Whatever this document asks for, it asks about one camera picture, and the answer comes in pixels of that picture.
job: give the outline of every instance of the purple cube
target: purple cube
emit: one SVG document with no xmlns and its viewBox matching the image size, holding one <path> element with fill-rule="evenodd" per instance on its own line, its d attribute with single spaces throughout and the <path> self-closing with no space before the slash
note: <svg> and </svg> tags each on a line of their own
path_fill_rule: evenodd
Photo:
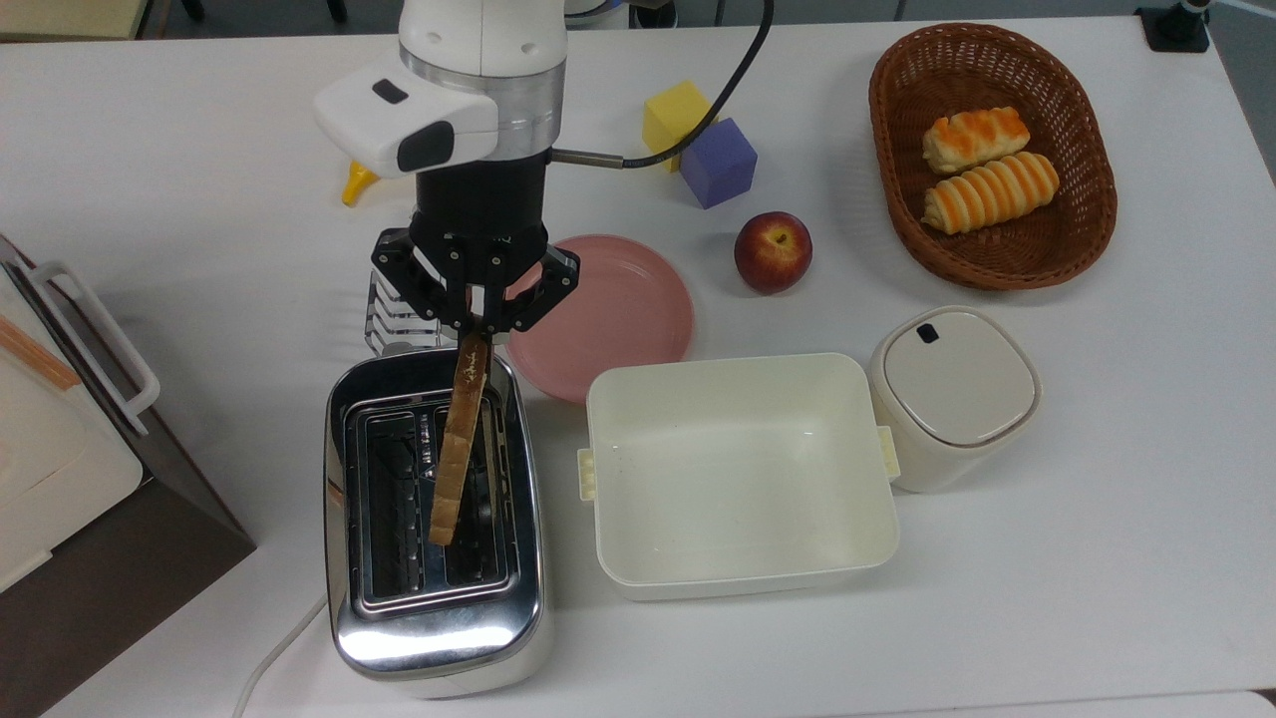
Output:
<svg viewBox="0 0 1276 718">
<path fill-rule="evenodd" d="M 731 119 L 709 125 L 683 150 L 683 179 L 706 209 L 749 191 L 757 166 L 758 153 Z"/>
</svg>

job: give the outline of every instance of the white power cord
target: white power cord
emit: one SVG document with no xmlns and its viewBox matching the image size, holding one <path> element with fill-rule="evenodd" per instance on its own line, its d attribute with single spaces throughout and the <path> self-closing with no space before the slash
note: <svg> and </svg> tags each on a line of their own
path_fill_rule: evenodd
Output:
<svg viewBox="0 0 1276 718">
<path fill-rule="evenodd" d="M 249 676 L 248 682 L 244 684 L 244 690 L 240 691 L 240 700 L 237 704 L 235 704 L 235 713 L 231 713 L 231 718 L 241 718 L 244 715 L 244 709 L 248 708 L 248 699 L 253 696 L 253 689 L 256 687 L 256 682 L 262 680 L 262 676 L 264 676 L 265 672 L 271 668 L 271 664 L 274 663 L 274 659 L 278 658 L 285 650 L 287 650 L 288 647 L 292 645 L 292 641 L 297 640 L 297 636 L 301 635 L 301 631 L 306 630 L 306 626 L 309 626 L 310 622 L 315 620 L 315 616 L 318 616 L 327 604 L 328 604 L 328 597 L 320 596 L 319 601 L 310 607 L 310 611 L 306 611 L 306 615 L 301 617 L 301 621 L 299 621 L 297 625 L 292 627 L 292 631 L 288 633 L 288 635 L 283 636 L 283 640 L 281 640 L 271 650 L 271 653 L 267 654 L 267 657 L 263 658 L 262 662 L 256 664 L 256 668 L 253 671 L 253 675 Z"/>
</svg>

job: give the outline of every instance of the microwave handle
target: microwave handle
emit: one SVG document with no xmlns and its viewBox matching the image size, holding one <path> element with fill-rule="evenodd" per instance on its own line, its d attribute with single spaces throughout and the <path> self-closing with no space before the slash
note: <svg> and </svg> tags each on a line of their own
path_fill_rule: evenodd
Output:
<svg viewBox="0 0 1276 718">
<path fill-rule="evenodd" d="M 120 324 L 116 323 L 115 316 L 106 310 L 106 306 L 102 305 L 102 300 L 97 297 L 97 293 L 94 293 L 87 283 L 84 283 L 84 279 L 82 279 L 74 269 L 61 261 L 46 261 L 33 269 L 27 269 L 26 274 L 32 286 L 34 286 L 36 291 L 41 295 L 41 298 L 45 301 L 50 312 L 61 325 L 63 330 L 68 337 L 70 337 L 71 342 L 77 344 L 75 347 L 84 357 L 84 361 L 101 381 L 101 385 L 105 388 L 107 395 L 124 414 L 124 418 L 128 420 L 129 426 L 131 426 L 139 435 L 145 436 L 147 429 L 142 425 L 140 414 L 160 398 L 160 380 L 156 379 L 154 372 L 152 372 L 151 367 L 148 367 L 145 361 L 143 361 L 142 355 L 133 346 L 133 342 L 129 341 L 129 337 L 126 337 L 124 330 L 120 329 Z M 71 328 L 70 321 L 66 319 L 66 315 L 63 314 L 57 304 L 55 304 L 52 297 L 48 296 L 45 284 L 52 283 L 52 281 L 57 277 L 65 277 L 65 283 L 69 283 L 70 288 L 74 289 L 71 298 L 80 307 L 80 310 L 84 311 L 88 320 L 102 334 L 103 339 L 120 358 L 120 362 L 124 365 L 124 370 L 128 372 L 129 377 L 133 379 L 133 381 L 140 388 L 133 398 L 124 399 L 124 394 L 120 389 L 107 379 L 106 372 L 102 371 L 102 367 L 97 363 L 93 355 L 84 347 L 79 335 L 75 333 L 74 328 Z M 68 288 L 65 283 L 59 283 L 57 286 Z"/>
</svg>

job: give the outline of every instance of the canister lid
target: canister lid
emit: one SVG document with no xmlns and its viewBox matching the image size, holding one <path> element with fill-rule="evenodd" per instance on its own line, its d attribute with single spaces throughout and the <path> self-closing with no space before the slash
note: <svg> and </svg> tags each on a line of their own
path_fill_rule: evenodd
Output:
<svg viewBox="0 0 1276 718">
<path fill-rule="evenodd" d="M 965 309 L 916 320 L 886 348 L 887 386 L 937 440 L 979 446 L 1005 435 L 1032 412 L 1039 384 L 1027 357 L 1005 333 Z"/>
</svg>

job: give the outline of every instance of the apple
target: apple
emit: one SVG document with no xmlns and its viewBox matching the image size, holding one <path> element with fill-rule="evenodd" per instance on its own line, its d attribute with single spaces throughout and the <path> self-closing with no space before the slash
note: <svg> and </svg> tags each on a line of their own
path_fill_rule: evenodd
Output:
<svg viewBox="0 0 1276 718">
<path fill-rule="evenodd" d="M 810 232 L 789 212 L 764 212 L 735 237 L 735 268 L 758 293 L 783 291 L 810 267 Z"/>
</svg>

